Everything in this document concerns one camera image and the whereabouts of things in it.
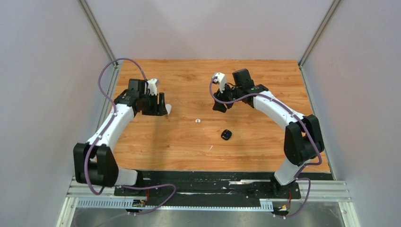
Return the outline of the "white earbud charging case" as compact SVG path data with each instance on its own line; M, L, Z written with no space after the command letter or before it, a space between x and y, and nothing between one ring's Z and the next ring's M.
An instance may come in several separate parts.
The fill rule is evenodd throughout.
M171 104L165 104L165 107L166 107L167 115L169 115L171 113L171 110L172 110L172 105Z

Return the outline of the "black earbud charging case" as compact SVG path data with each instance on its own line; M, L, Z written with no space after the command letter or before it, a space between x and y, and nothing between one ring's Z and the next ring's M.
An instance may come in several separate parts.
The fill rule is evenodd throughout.
M221 133L221 138L223 140L229 140L231 138L231 136L232 136L232 132L228 129L223 130Z

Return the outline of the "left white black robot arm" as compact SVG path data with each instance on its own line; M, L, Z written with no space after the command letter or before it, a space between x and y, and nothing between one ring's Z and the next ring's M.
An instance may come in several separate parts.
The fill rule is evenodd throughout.
M137 113L148 116L164 116L171 112L165 103L165 94L158 92L158 79L130 79L128 88L113 101L108 117L85 143L77 143L73 149L75 177L78 183L103 187L126 185L133 195L144 192L145 183L138 170L120 168L113 150L124 129Z

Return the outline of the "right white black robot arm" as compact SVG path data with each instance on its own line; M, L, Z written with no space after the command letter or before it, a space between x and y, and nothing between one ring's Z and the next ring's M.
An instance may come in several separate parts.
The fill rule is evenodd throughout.
M319 166L323 159L324 141L318 118L304 115L280 101L264 85L256 85L248 69L233 72L234 84L227 82L226 75L216 72L210 85L217 84L218 90L211 91L214 111L222 113L236 102L244 102L271 118L284 131L283 163L273 175L270 191L275 197L283 197L307 166Z

